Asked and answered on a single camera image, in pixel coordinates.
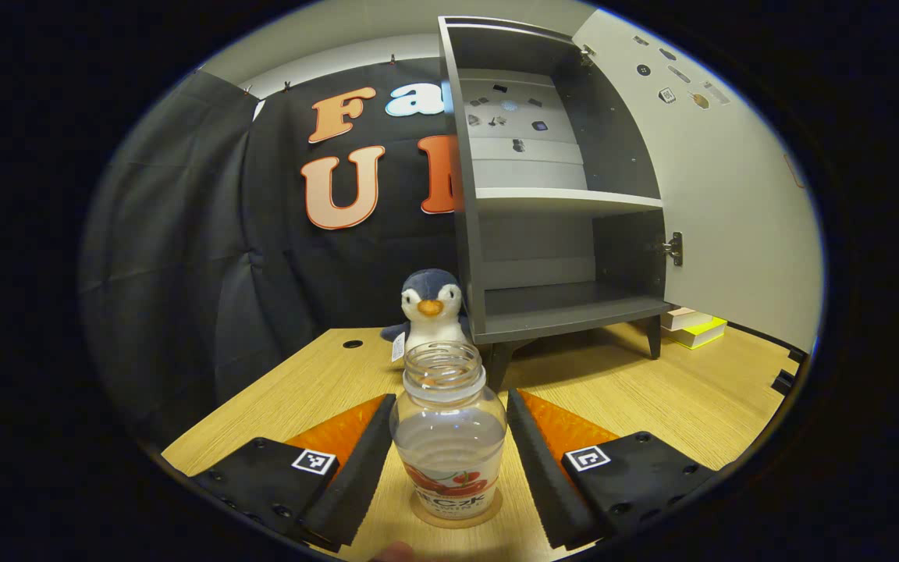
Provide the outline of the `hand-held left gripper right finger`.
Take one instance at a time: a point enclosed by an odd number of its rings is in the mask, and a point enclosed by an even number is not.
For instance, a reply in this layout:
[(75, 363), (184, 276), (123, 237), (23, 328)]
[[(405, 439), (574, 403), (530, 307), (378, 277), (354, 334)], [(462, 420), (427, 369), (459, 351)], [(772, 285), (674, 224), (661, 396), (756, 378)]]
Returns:
[(506, 419), (553, 548), (627, 541), (715, 474), (650, 432), (617, 436), (521, 389), (510, 389)]

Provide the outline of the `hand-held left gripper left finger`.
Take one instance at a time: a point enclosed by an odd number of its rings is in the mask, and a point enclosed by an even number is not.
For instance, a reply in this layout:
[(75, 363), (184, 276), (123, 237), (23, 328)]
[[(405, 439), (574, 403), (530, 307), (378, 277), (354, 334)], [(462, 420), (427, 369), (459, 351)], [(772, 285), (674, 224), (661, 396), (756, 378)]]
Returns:
[(284, 442), (254, 437), (190, 480), (272, 534), (338, 552), (377, 491), (395, 402), (379, 395)]

